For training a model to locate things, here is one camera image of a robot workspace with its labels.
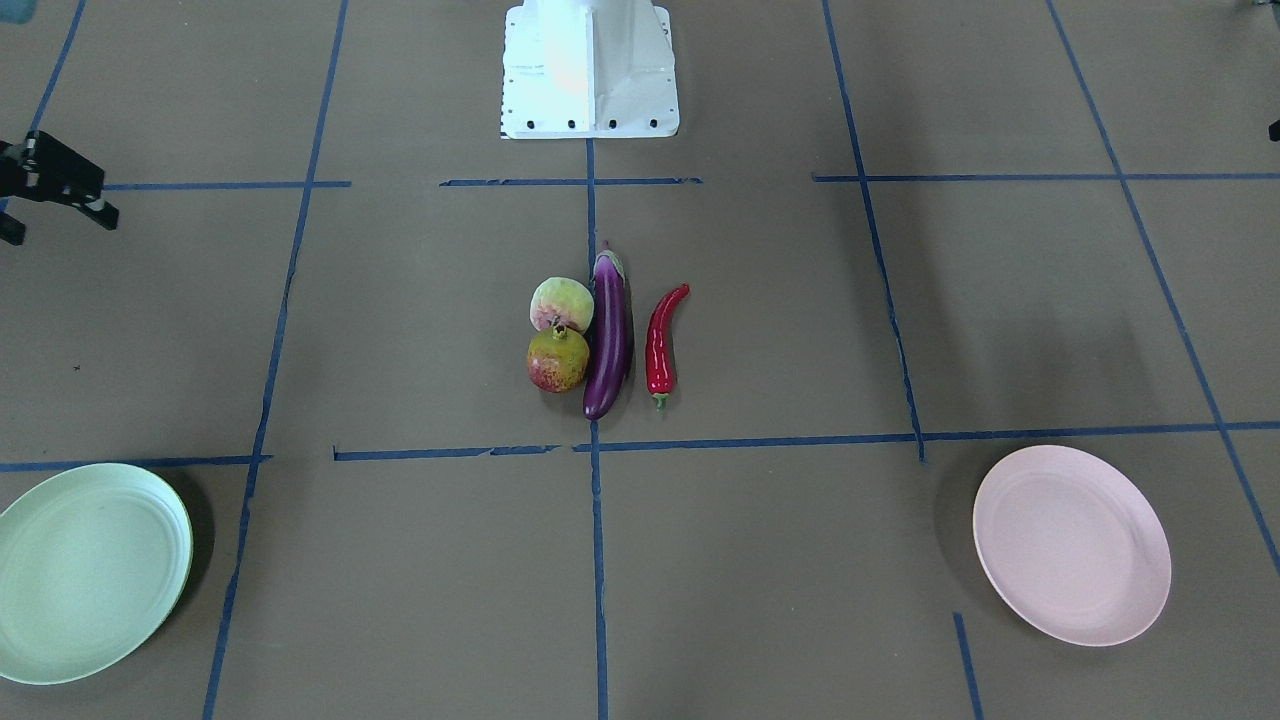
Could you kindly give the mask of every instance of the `purple eggplant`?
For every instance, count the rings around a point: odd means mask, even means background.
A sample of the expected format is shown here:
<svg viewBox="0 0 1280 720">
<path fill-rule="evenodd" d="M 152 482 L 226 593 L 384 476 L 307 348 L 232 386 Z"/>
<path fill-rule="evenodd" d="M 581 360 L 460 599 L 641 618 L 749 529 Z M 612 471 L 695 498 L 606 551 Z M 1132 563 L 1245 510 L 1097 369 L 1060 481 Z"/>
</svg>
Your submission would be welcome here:
<svg viewBox="0 0 1280 720">
<path fill-rule="evenodd" d="M 589 420 L 599 420 L 613 407 L 613 401 L 622 391 L 622 380 L 631 370 L 634 343 L 622 261 L 612 250 L 602 250 L 595 256 L 591 275 L 591 292 L 595 295 L 595 320 L 591 323 L 594 342 L 586 366 L 582 414 Z"/>
</svg>

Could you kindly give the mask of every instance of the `blue tape line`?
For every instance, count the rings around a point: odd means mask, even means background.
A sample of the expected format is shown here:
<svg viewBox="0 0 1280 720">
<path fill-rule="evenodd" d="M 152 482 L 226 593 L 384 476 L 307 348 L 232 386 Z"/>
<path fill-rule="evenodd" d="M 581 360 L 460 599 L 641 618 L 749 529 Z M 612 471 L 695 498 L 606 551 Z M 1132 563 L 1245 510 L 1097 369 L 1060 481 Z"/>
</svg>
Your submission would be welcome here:
<svg viewBox="0 0 1280 720">
<path fill-rule="evenodd" d="M 270 460 L 270 455 L 261 456 L 262 461 Z M 0 462 L 0 473 L 40 473 L 47 470 L 70 470 L 83 465 L 97 462 L 122 462 L 124 465 L 137 465 L 138 468 L 196 468 L 201 465 L 248 465 L 252 461 L 250 455 L 219 455 L 215 457 L 145 457 L 132 460 L 51 460 L 42 462 Z"/>
<path fill-rule="evenodd" d="M 703 184 L 703 178 L 603 178 L 595 184 Z"/>
<path fill-rule="evenodd" d="M 1228 423 L 1231 430 L 1280 430 L 1280 420 Z M 1180 433 L 1216 433 L 1213 423 L 1181 423 L 1160 425 L 1100 425 L 1074 428 L 1025 428 L 1002 430 L 956 430 L 923 433 L 925 442 L 956 442 L 986 439 L 1042 439 L 1069 437 L 1121 437 L 1121 436 L 1160 436 Z M 653 439 L 634 442 L 602 442 L 595 446 L 580 443 L 572 446 L 573 452 L 646 452 L 655 450 L 722 450 L 735 447 L 817 447 L 827 445 L 888 445 L 915 442 L 914 433 L 868 433 L 850 436 L 785 436 L 754 438 L 705 438 L 705 439 Z M 499 447 L 442 447 L 424 450 L 384 450 L 352 451 L 334 450 L 334 460 L 417 460 L 434 457 L 479 457 L 481 455 L 545 455 L 562 446 L 558 445 L 515 445 Z"/>
<path fill-rule="evenodd" d="M 897 343 L 897 359 L 902 366 L 902 389 L 906 391 L 906 406 L 911 414 L 911 430 L 915 433 L 916 452 L 920 462 L 925 462 L 924 437 L 920 433 L 920 416 L 915 407 L 915 391 L 911 389 L 911 370 L 906 363 L 906 347 L 902 345 L 902 332 L 897 324 L 897 310 L 893 306 L 893 291 L 888 282 L 888 266 L 884 264 L 884 251 L 881 247 L 879 228 L 876 223 L 876 208 L 872 205 L 872 188 L 867 182 L 867 167 L 863 164 L 863 150 L 858 142 L 858 124 L 854 122 L 854 106 L 849 100 L 849 83 L 845 82 L 845 64 L 840 59 L 840 45 L 836 42 L 836 26 L 831 19 L 831 0 L 822 0 L 822 13 L 827 20 L 827 38 L 831 41 L 831 59 L 836 64 L 836 79 L 840 83 L 840 99 L 845 105 L 845 122 L 849 124 L 849 141 L 854 146 L 854 164 L 858 167 L 859 184 L 863 191 L 863 206 L 867 210 L 867 225 L 872 233 L 872 249 L 876 251 L 876 266 L 884 284 L 884 305 L 888 309 L 888 324 L 893 329 Z"/>
<path fill-rule="evenodd" d="M 1025 430 L 968 430 L 924 433 L 925 439 L 933 441 L 970 441 L 970 439 L 1039 439 L 1057 437 L 1115 437 L 1115 436 L 1158 436 L 1178 433 L 1212 433 L 1217 432 L 1217 425 L 1212 423 L 1187 423 L 1179 425 L 1110 425 L 1097 428 L 1038 428 Z"/>
<path fill-rule="evenodd" d="M 1133 181 L 1253 181 L 1280 179 L 1280 173 L 1134 173 L 1124 177 Z"/>
<path fill-rule="evenodd" d="M 54 73 L 49 76 L 49 85 L 45 86 L 45 95 L 40 97 L 40 105 L 36 108 L 36 117 L 31 119 L 31 129 L 40 129 L 40 120 L 45 118 L 45 109 L 49 108 L 49 100 L 54 96 L 54 87 L 58 85 L 58 78 L 63 74 L 63 65 L 67 64 L 67 55 L 72 51 L 72 44 L 76 41 L 76 33 L 79 31 L 81 17 L 84 15 L 84 3 L 86 0 L 79 0 L 76 4 L 76 14 L 72 15 L 72 26 L 67 29 L 67 40 L 63 41 L 63 50 L 58 54 L 58 63 L 54 64 Z"/>
<path fill-rule="evenodd" d="M 599 720 L 609 720 L 609 662 L 604 624 L 604 524 L 600 518 L 600 427 L 595 420 L 591 420 L 591 519 L 595 546 L 595 697 Z"/>
<path fill-rule="evenodd" d="M 808 436 L 808 437 L 758 437 L 724 439 L 655 439 L 637 442 L 604 442 L 599 446 L 576 445 L 573 452 L 635 452 L 652 450 L 722 450 L 732 447 L 814 447 L 823 445 L 877 445 L 891 442 L 914 442 L 913 433 L 867 434 L 867 436 Z"/>
<path fill-rule="evenodd" d="M 995 173 L 995 174 L 924 174 L 924 176 L 819 176 L 810 174 L 819 183 L 856 182 L 1070 182 L 1070 181 L 1272 181 L 1280 173 Z"/>
<path fill-rule="evenodd" d="M 511 187 L 511 186 L 573 186 L 595 184 L 703 184 L 703 178 L 502 178 L 502 179 L 451 179 L 440 187 Z"/>
<path fill-rule="evenodd" d="M 952 612 L 956 624 L 956 642 L 960 643 L 960 659 L 964 661 L 964 676 L 969 683 L 969 702 L 973 705 L 973 720 L 983 720 L 982 696 L 978 694 L 978 676 L 973 673 L 973 656 L 969 652 L 969 635 L 964 629 L 964 616 Z"/>
<path fill-rule="evenodd" d="M 508 186 L 582 186 L 585 179 L 580 178 L 507 178 L 507 179 L 452 179 L 440 183 L 440 187 L 508 187 Z"/>
<path fill-rule="evenodd" d="M 1183 314 L 1178 310 L 1178 302 L 1174 300 L 1172 290 L 1170 290 L 1169 281 L 1165 278 L 1165 270 L 1160 265 L 1160 259 L 1156 256 L 1156 249 L 1151 243 L 1151 236 L 1147 233 L 1147 224 L 1142 220 L 1142 213 L 1138 211 L 1138 202 L 1134 200 L 1129 182 L 1124 176 L 1124 170 L 1120 168 L 1120 159 L 1116 156 L 1115 147 L 1111 143 L 1111 136 L 1107 133 L 1107 128 L 1102 123 L 1102 114 L 1098 111 L 1098 106 L 1093 101 L 1093 94 L 1089 91 L 1089 86 L 1084 81 L 1084 72 L 1080 69 L 1080 63 L 1075 56 L 1075 51 L 1071 49 L 1071 41 L 1066 37 L 1066 28 L 1062 26 L 1062 18 L 1059 15 L 1057 8 L 1053 5 L 1053 0 L 1044 0 L 1044 4 L 1048 6 L 1050 15 L 1053 18 L 1055 27 L 1057 27 L 1057 35 L 1062 40 L 1062 47 L 1066 50 L 1066 56 L 1071 61 L 1071 69 L 1075 72 L 1075 79 L 1080 83 L 1080 91 L 1084 94 L 1084 99 L 1089 105 L 1089 113 L 1092 113 L 1093 122 L 1098 127 L 1098 135 L 1102 136 L 1102 143 L 1107 150 L 1107 156 L 1111 159 L 1111 165 L 1115 168 L 1116 174 L 1120 176 L 1120 188 L 1124 190 L 1125 201 L 1129 204 L 1129 213 L 1133 214 L 1133 220 L 1138 225 L 1138 234 L 1142 237 L 1142 245 L 1147 251 L 1147 259 L 1151 261 L 1151 269 L 1156 273 L 1156 279 L 1160 282 L 1160 291 L 1165 295 L 1165 302 L 1169 305 L 1169 311 L 1174 318 L 1174 324 L 1178 325 L 1178 334 L 1183 338 L 1183 346 L 1187 348 L 1187 356 L 1190 359 L 1192 368 L 1196 370 L 1196 378 L 1199 380 L 1201 391 L 1203 391 L 1210 413 L 1213 415 L 1213 424 L 1217 427 L 1219 434 L 1222 437 L 1222 445 L 1226 447 L 1226 454 L 1231 459 L 1231 466 L 1235 469 L 1235 477 L 1240 482 L 1240 489 L 1244 491 L 1244 497 L 1249 503 L 1249 510 L 1253 512 L 1253 520 L 1257 523 L 1258 532 L 1262 534 L 1262 542 L 1266 544 L 1267 552 L 1271 555 L 1271 564 L 1275 566 L 1276 574 L 1280 575 L 1280 551 L 1276 550 L 1275 539 L 1271 537 L 1271 529 L 1267 527 L 1266 518 L 1262 515 L 1262 507 L 1258 505 L 1258 500 L 1253 495 L 1253 486 L 1249 484 L 1249 478 L 1244 471 L 1244 465 L 1240 462 L 1240 457 L 1235 452 L 1235 443 L 1231 442 L 1231 433 L 1228 429 L 1226 423 L 1222 420 L 1222 413 L 1219 410 L 1217 400 L 1213 397 L 1213 391 L 1210 388 L 1208 377 L 1204 374 L 1204 368 L 1201 365 L 1199 356 L 1196 354 L 1196 346 L 1192 343 L 1190 333 L 1187 331 L 1187 324 L 1183 322 Z"/>
<path fill-rule="evenodd" d="M 586 277 L 589 278 L 595 277 L 595 141 L 586 138 Z"/>
<path fill-rule="evenodd" d="M 1280 430 L 1280 420 L 1267 420 L 1257 423 L 1228 423 L 1229 430 Z"/>
<path fill-rule="evenodd" d="M 481 455 L 547 455 L 558 445 L 512 445 L 506 447 L 442 447 L 434 450 L 383 450 L 383 451 L 333 451 L 334 462 L 365 462 L 378 460 L 426 460 L 435 457 L 480 457 Z"/>
<path fill-rule="evenodd" d="M 133 182 L 104 184 L 110 192 L 154 192 L 184 190 L 303 190 L 306 182 Z M 312 188 L 351 187 L 351 181 L 316 181 Z"/>
<path fill-rule="evenodd" d="M 1009 181 L 1114 181 L 1110 173 L 1093 174 L 937 174 L 937 176 L 813 176 L 813 182 L 1009 182 Z"/>
<path fill-rule="evenodd" d="M 223 616 L 218 624 L 218 642 L 214 646 L 214 662 L 209 673 L 209 689 L 205 694 L 204 720 L 212 720 L 214 706 L 218 702 L 218 685 L 221 680 L 223 659 L 227 656 L 227 638 L 230 633 L 232 612 L 236 609 L 236 593 L 239 588 L 239 573 L 244 560 L 244 541 L 248 537 L 250 501 L 257 487 L 257 461 L 262 454 L 266 441 L 266 424 L 271 416 L 271 400 L 275 393 L 275 377 L 280 366 L 280 351 L 284 347 L 284 328 L 289 316 L 289 291 L 293 287 L 293 275 L 298 266 L 298 252 L 302 249 L 302 236 L 306 232 L 307 213 L 311 208 L 311 190 L 316 179 L 316 165 L 320 164 L 320 145 L 324 138 L 325 118 L 329 114 L 329 99 L 333 95 L 333 82 L 338 73 L 338 56 L 342 50 L 342 35 L 347 22 L 347 3 L 342 0 L 338 8 L 338 27 L 334 29 L 333 49 L 329 54 L 329 69 L 325 74 L 324 94 L 320 97 L 320 111 L 316 117 L 315 136 L 311 140 L 311 160 L 307 164 L 306 186 L 302 188 L 302 202 L 298 208 L 298 223 L 293 232 L 293 249 L 289 252 L 289 269 L 284 277 L 284 292 L 280 297 L 280 311 L 275 320 L 275 338 L 271 343 L 271 360 L 266 372 L 266 386 L 262 391 L 262 416 L 253 438 L 253 461 L 248 466 L 248 477 L 244 480 L 244 498 L 241 505 L 239 534 L 236 546 L 236 569 L 232 571 L 230 582 L 227 584 L 227 596 L 223 601 Z"/>
</svg>

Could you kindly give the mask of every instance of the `plastic plate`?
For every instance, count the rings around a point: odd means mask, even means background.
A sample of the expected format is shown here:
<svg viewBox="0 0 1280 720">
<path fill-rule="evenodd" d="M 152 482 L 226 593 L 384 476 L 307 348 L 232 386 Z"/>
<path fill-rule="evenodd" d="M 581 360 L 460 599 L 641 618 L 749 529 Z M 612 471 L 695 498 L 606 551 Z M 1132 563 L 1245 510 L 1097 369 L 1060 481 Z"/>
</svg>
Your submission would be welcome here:
<svg viewBox="0 0 1280 720">
<path fill-rule="evenodd" d="M 1088 452 L 1046 445 L 997 462 L 974 501 L 973 537 L 1000 597 L 1069 643 L 1130 641 L 1169 600 L 1160 519 L 1128 478 Z"/>
<path fill-rule="evenodd" d="M 173 610 L 191 556 L 187 510 L 141 468 L 36 486 L 0 515 L 0 675 L 47 685 L 118 662 Z"/>
</svg>

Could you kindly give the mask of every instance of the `red chili pepper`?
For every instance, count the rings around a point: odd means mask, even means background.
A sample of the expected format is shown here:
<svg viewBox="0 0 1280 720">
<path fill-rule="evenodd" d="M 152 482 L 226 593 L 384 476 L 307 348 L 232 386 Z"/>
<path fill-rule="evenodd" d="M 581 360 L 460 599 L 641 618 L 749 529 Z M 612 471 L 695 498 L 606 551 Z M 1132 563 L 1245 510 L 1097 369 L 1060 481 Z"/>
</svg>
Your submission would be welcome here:
<svg viewBox="0 0 1280 720">
<path fill-rule="evenodd" d="M 671 316 L 676 305 L 689 296 L 689 283 L 662 296 L 649 318 L 649 341 L 644 348 L 645 375 L 649 378 L 649 395 L 658 402 L 658 410 L 667 404 L 667 396 L 676 387 L 676 369 L 671 364 L 671 343 L 667 334 L 671 329 Z"/>
</svg>

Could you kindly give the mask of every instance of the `pink plate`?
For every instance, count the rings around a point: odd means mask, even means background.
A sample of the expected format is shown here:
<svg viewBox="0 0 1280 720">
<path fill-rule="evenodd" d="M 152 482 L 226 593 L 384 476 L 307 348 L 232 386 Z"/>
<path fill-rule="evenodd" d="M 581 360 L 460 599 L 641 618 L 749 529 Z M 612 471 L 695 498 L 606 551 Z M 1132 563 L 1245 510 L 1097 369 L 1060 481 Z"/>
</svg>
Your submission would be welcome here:
<svg viewBox="0 0 1280 720">
<path fill-rule="evenodd" d="M 1000 597 L 1060 641 L 1130 641 L 1169 600 L 1160 519 L 1128 478 L 1088 452 L 1042 445 L 997 462 L 974 501 L 973 538 Z"/>
</svg>

